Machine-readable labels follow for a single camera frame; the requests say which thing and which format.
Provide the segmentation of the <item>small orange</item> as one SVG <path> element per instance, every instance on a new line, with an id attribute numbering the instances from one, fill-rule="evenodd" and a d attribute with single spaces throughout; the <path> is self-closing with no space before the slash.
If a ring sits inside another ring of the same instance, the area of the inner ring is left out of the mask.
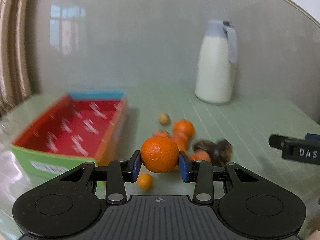
<path id="1" fill-rule="evenodd" d="M 150 190 L 153 187 L 153 177 L 148 173 L 141 173 L 138 176 L 137 184 L 143 190 Z"/>

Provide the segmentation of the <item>dark mangosteen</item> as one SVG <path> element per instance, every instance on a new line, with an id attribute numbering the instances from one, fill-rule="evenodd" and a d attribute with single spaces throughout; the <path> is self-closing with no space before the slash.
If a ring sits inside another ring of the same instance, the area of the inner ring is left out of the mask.
<path id="1" fill-rule="evenodd" d="M 194 144 L 193 150 L 195 153 L 200 150 L 206 152 L 213 166 L 224 167 L 232 161 L 233 146 L 227 139 L 222 139 L 217 142 L 200 140 Z"/>

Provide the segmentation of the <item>large orange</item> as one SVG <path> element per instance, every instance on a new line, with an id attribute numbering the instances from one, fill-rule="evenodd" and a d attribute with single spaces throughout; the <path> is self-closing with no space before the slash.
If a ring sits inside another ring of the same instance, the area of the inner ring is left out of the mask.
<path id="1" fill-rule="evenodd" d="M 178 163 L 178 145 L 167 137 L 150 137 L 141 146 L 140 155 L 144 166 L 153 173 L 167 173 Z"/>

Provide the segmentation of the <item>orange carrot piece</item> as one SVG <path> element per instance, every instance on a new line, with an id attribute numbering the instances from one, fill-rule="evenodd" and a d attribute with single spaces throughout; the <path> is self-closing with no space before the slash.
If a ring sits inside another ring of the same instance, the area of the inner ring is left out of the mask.
<path id="1" fill-rule="evenodd" d="M 187 152 L 189 146 L 189 138 L 181 131 L 176 131 L 171 136 L 172 140 L 178 145 L 180 151 Z"/>

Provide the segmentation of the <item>colourful cardboard box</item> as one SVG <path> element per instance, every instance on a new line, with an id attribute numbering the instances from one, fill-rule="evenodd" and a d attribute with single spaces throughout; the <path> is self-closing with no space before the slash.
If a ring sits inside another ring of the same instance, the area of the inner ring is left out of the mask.
<path id="1" fill-rule="evenodd" d="M 38 115 L 11 149 L 25 172 L 44 178 L 88 161 L 105 166 L 115 159 L 126 119 L 123 90 L 70 92 Z"/>

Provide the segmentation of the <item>beige longan nut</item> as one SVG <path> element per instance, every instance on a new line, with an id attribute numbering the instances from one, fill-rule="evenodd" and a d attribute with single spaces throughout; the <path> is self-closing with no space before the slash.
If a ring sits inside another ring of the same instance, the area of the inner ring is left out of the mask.
<path id="1" fill-rule="evenodd" d="M 159 116 L 158 116 L 158 121 L 161 125 L 163 126 L 167 126 L 170 124 L 171 120 L 170 120 L 170 116 L 168 116 L 167 114 L 165 113 L 161 113 Z"/>

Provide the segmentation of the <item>white thermos jug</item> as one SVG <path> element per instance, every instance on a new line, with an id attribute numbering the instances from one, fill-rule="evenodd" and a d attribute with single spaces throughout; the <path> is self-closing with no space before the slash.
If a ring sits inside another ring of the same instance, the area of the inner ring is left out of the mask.
<path id="1" fill-rule="evenodd" d="M 210 20 L 202 39 L 195 95 L 213 104 L 231 100 L 238 62 L 238 39 L 229 21 Z"/>

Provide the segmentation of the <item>beige curtain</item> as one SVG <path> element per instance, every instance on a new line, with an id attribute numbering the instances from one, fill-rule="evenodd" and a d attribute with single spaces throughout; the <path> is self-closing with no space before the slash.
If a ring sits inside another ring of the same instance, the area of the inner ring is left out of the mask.
<path id="1" fill-rule="evenodd" d="M 25 51 L 27 0 L 1 0 L 1 116 L 31 96 Z"/>

